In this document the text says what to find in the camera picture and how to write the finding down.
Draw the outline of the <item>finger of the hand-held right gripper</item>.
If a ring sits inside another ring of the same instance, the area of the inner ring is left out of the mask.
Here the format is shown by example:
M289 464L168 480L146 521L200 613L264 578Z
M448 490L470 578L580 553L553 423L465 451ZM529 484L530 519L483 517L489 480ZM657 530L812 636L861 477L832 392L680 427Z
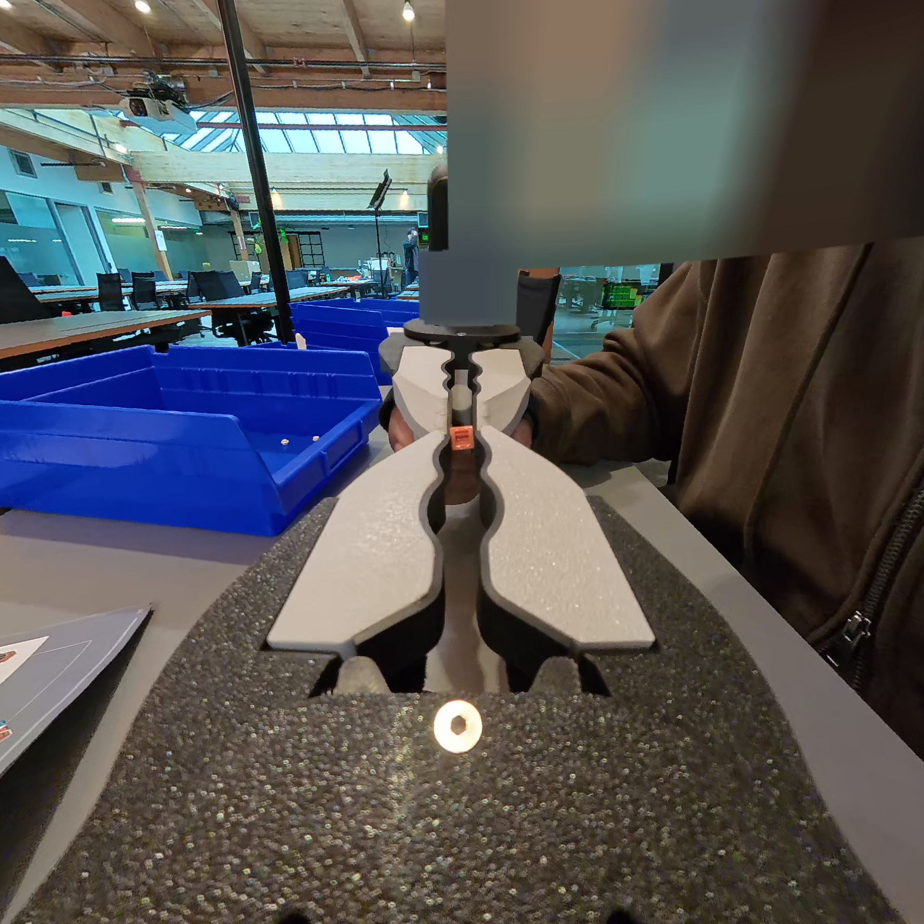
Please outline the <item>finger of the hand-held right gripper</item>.
M473 426L512 435L526 410L530 379L517 348L493 348L470 355Z
M404 348L393 374L394 399L416 439L430 433L448 436L452 426L450 387L446 365L449 350Z

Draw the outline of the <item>ceiling projector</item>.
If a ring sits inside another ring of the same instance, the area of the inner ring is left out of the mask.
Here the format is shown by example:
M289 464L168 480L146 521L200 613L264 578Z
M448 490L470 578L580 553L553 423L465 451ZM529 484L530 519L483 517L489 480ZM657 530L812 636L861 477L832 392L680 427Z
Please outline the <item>ceiling projector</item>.
M186 85L179 78L146 73L122 95L119 108L126 120L160 136L191 135L198 129Z

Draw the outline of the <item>grey instruction booklet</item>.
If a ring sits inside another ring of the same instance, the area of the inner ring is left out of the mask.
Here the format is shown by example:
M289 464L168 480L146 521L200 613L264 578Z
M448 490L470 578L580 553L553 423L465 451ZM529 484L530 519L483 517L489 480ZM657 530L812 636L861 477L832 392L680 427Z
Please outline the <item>grey instruction booklet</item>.
M2 638L2 775L122 652L152 610L144 604Z

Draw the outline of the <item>black light stand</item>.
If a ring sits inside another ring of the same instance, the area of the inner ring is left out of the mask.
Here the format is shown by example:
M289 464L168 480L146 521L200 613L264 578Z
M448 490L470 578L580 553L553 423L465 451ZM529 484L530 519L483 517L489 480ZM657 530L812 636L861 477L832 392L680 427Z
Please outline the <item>black light stand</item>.
M372 265L372 270L374 271L374 278L379 286L379 291L382 297L386 297L386 277L388 275L388 268L386 265L384 265L379 217L385 203L385 197L391 189L391 186L392 179L388 169L385 168L383 179L374 191L368 206L368 208L373 213L376 236L376 259Z

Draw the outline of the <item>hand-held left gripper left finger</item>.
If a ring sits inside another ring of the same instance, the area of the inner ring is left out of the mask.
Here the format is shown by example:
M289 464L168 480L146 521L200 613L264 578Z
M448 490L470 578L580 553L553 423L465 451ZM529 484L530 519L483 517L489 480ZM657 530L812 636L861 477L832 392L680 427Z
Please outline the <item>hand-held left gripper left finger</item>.
M423 680L445 625L442 433L355 479L336 500L266 640L275 651L373 660Z

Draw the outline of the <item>black office chair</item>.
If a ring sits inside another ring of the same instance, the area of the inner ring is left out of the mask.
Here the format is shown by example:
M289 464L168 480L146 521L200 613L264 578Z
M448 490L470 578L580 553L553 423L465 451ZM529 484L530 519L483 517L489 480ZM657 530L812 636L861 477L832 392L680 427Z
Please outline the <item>black office chair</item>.
M516 325L544 351L543 363L552 358L552 326L561 283L552 269L520 270L516 287Z

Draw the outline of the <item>person's right hand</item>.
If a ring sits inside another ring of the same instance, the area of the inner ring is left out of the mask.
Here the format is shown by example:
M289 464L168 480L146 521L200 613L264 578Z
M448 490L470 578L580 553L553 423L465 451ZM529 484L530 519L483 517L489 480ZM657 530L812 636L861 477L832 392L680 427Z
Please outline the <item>person's right hand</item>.
M403 418L395 399L389 392L380 409L380 423L387 431L389 444L393 452L400 451L416 439L410 426ZM517 423L511 437L526 448L530 448L533 438L534 420L526 410ZM480 491L480 465L474 449L454 450L450 456L451 466L444 481L444 500L447 505L458 505L474 499Z

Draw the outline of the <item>person's brown hooded jacket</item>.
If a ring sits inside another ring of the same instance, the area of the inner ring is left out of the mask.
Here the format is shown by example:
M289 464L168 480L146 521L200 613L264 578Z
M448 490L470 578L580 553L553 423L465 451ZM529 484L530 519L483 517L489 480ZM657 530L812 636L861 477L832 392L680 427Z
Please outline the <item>person's brown hooded jacket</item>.
M680 510L922 756L922 237L671 283L635 332Z

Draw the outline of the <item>black pole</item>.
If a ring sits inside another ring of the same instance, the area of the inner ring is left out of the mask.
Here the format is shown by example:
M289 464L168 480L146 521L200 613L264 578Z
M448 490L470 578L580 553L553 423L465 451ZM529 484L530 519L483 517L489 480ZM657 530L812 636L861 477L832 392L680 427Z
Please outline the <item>black pole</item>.
M217 8L237 100L237 111L248 157L255 202L260 216L264 251L269 263L275 301L275 329L282 343L294 342L295 332L290 310L290 293L271 202L271 188L266 173L237 8L233 1L218 1Z

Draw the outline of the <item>wood-topped office desk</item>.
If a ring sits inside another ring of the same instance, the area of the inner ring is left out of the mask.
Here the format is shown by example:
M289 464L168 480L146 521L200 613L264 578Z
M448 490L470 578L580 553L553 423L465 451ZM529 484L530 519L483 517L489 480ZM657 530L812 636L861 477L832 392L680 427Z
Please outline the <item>wood-topped office desk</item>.
M208 306L184 310L94 312L1 325L1 359L15 359L63 347L209 316Z

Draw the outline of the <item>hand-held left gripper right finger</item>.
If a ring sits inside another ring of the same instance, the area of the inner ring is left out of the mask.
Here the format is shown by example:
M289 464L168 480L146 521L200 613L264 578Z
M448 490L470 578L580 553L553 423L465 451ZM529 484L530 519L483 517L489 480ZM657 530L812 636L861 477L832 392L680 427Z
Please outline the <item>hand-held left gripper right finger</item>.
M492 426L483 450L479 633L514 680L552 657L647 651L656 638L584 491Z

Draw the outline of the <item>blue plastic bin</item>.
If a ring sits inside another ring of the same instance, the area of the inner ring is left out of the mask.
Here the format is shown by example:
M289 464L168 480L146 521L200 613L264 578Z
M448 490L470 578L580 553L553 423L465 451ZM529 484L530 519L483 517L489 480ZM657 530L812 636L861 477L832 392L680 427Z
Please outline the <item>blue plastic bin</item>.
M297 342L250 346L242 369L253 373L256 390L272 396L380 401L390 382L379 360L379 345L403 327L405 310L311 301L289 308Z
M244 349L138 346L4 372L2 506L278 535L367 444L382 399L262 394ZM279 445L292 434L320 439Z

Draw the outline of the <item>grey desk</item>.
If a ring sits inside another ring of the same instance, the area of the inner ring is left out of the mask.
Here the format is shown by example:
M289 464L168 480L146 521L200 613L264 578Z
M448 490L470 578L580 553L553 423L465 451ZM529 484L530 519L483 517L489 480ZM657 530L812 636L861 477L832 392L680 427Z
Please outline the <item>grey desk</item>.
M922 922L922 761L646 478L566 467L656 652L311 696L280 539L2 515L2 635L149 614L2 782L12 922Z

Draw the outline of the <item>person's right forearm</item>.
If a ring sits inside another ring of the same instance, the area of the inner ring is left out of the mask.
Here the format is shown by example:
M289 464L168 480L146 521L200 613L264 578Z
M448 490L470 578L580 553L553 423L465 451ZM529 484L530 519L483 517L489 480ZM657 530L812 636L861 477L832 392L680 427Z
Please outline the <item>person's right forearm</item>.
M603 348L532 384L532 449L553 463L676 465L689 396L690 344L615 331Z

